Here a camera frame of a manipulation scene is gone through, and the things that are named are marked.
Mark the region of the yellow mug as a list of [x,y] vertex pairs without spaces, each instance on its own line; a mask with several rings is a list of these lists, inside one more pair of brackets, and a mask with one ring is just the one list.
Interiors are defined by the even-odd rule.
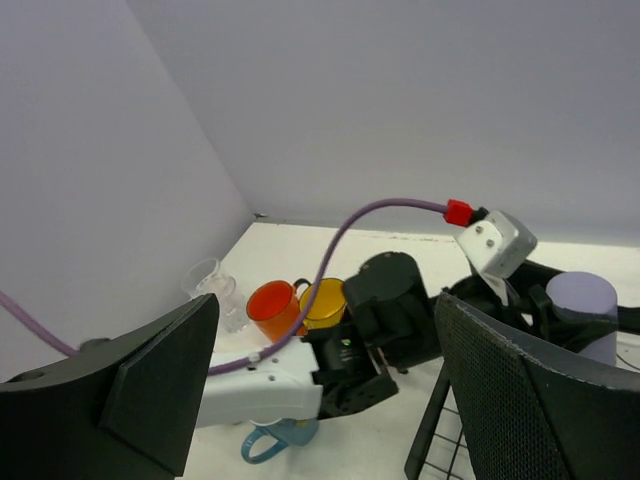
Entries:
[[[300,311],[309,304],[313,285],[306,279],[300,278],[293,284],[297,294]],[[343,281],[337,278],[323,278],[313,305],[304,319],[303,326],[297,335],[304,336],[308,329],[323,329],[336,326],[342,319],[346,309],[346,299],[343,295]]]

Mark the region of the blue mug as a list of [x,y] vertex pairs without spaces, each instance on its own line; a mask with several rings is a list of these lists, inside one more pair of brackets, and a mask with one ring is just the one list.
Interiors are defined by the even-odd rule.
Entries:
[[[259,465],[271,460],[289,447],[308,445],[319,430],[320,422],[313,419],[296,420],[284,418],[271,424],[254,424],[253,431],[245,438],[240,454],[250,465]],[[262,438],[270,438],[274,443],[259,454],[252,454],[252,449]]]

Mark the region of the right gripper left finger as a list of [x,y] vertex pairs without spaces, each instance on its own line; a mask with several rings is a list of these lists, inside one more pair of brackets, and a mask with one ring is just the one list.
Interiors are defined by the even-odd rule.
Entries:
[[182,476],[218,316],[205,295],[2,383],[2,478]]

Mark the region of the orange mug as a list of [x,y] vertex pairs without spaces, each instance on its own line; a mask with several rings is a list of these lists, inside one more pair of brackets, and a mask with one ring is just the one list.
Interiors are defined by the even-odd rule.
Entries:
[[298,290],[310,285],[303,278],[293,283],[285,280],[270,281],[251,294],[246,313],[257,328],[272,343],[276,343],[295,324],[301,312]]

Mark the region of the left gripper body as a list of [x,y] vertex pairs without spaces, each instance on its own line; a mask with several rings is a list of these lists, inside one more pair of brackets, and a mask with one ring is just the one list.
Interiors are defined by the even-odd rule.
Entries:
[[513,328],[549,341],[566,350],[582,350],[616,330],[639,333],[639,309],[615,305],[618,322],[600,318],[580,322],[568,319],[546,288],[564,272],[533,261],[525,261],[508,278],[509,299],[498,295],[474,273],[443,291]]

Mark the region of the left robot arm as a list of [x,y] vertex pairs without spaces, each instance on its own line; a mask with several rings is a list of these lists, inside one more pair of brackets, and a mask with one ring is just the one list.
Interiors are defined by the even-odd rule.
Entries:
[[311,329],[260,362],[208,378],[197,427],[357,414],[397,394],[390,368],[441,357],[436,301],[409,255],[372,257],[340,291],[346,307],[336,325]]

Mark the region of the clear glass cup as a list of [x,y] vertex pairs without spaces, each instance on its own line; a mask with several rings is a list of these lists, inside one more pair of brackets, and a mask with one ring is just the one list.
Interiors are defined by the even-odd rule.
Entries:
[[249,325],[246,301],[231,276],[216,279],[216,295],[220,305],[221,323],[228,333],[238,333]]
[[217,294],[221,263],[217,258],[207,258],[190,268],[181,281],[181,289],[191,299],[205,294]]

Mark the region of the lilac tumbler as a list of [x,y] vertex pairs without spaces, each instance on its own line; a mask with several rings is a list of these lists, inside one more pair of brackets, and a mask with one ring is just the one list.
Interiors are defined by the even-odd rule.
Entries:
[[606,279],[587,272],[565,272],[546,286],[551,300],[549,339],[586,358],[616,365],[617,293]]

